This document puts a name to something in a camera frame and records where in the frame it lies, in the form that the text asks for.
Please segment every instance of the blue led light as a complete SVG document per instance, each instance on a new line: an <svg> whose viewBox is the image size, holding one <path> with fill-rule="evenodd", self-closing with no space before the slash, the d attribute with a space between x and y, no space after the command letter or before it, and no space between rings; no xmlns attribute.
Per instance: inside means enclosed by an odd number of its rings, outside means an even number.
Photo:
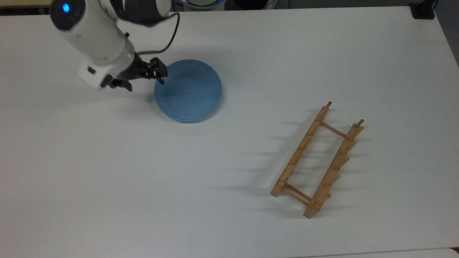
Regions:
<svg viewBox="0 0 459 258"><path fill-rule="evenodd" d="M64 12L70 12L70 6L68 6L68 4L65 3L62 5L62 10L64 10Z"/></svg>

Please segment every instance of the table surface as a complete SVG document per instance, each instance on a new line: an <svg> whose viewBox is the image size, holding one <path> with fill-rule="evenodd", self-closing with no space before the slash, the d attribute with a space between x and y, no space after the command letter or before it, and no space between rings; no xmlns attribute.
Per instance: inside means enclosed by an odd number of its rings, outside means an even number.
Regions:
<svg viewBox="0 0 459 258"><path fill-rule="evenodd" d="M137 50L175 21L120 22ZM198 59L221 106L179 123L153 81L94 91L49 17L0 17L2 257L300 257L459 246L459 69L408 7L183 13L166 64ZM365 119L312 219L269 194L318 110ZM311 194L340 144L321 129L289 183Z"/></svg>

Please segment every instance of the gray floor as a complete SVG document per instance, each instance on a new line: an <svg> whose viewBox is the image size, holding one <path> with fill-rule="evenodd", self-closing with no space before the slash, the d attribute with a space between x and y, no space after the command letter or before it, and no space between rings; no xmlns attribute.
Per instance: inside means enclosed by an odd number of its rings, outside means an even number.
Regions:
<svg viewBox="0 0 459 258"><path fill-rule="evenodd" d="M438 0L435 9L446 39L459 64L459 0ZM287 9L289 0L278 0L276 9ZM422 0L291 0L291 9L297 8L334 8L364 6L407 6L408 3L420 3ZM175 5L177 11L183 6ZM234 0L227 0L226 10L237 10Z"/></svg>

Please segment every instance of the wooden peg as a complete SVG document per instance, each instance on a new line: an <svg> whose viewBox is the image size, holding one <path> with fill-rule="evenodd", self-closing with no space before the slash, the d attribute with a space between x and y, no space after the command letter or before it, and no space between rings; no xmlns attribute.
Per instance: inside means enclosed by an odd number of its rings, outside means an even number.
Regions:
<svg viewBox="0 0 459 258"><path fill-rule="evenodd" d="M363 120L363 119L361 119L361 120L360 120L360 121L359 121L359 122L356 124L356 125L357 125L357 127L359 127L359 126L360 126L360 125L361 125L363 122L364 122L364 120Z"/></svg>

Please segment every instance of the black object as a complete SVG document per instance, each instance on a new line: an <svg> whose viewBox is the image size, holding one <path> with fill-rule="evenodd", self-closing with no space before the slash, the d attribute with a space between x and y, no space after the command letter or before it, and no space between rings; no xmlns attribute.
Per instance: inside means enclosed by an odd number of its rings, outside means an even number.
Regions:
<svg viewBox="0 0 459 258"><path fill-rule="evenodd" d="M128 91L132 91L132 85L129 80L145 78L145 79L155 79L159 83L164 85L164 79L168 75L167 66L155 57L150 60L149 63L144 62L138 55L135 55L134 61L132 64L124 71L122 71L114 80L108 82L112 77L106 81L103 80L101 87L104 88L106 85L114 89L116 87L125 88Z"/></svg>
<svg viewBox="0 0 459 258"><path fill-rule="evenodd" d="M116 15L125 21L148 27L165 20L158 12L156 1L151 0L110 0Z"/></svg>
<svg viewBox="0 0 459 258"><path fill-rule="evenodd" d="M433 20L435 14L432 5L435 0L425 0L420 4L411 3L408 6L411 8L411 14L414 19Z"/></svg>
<svg viewBox="0 0 459 258"><path fill-rule="evenodd" d="M95 74L95 70L90 66L88 66L88 72Z"/></svg>
<svg viewBox="0 0 459 258"><path fill-rule="evenodd" d="M86 9L84 0L54 0L50 6L50 17L54 26L60 30L70 30L83 17Z"/></svg>
<svg viewBox="0 0 459 258"><path fill-rule="evenodd" d="M234 2L243 10L261 10L268 0L235 0Z"/></svg>
<svg viewBox="0 0 459 258"><path fill-rule="evenodd" d="M171 40L169 41L168 45L161 49L161 50L147 50L147 51L139 51L137 52L138 55L149 55L149 54L158 54L158 53L163 53L164 51L166 51L170 45L172 44L172 41L174 40L175 38L175 35L177 34L177 29L179 28L179 24L180 24L180 14L178 12L176 12L175 14L167 17L165 20L168 20L174 16L177 16L177 23L175 24L175 29L174 29L174 33L172 34L172 37L171 37Z"/></svg>

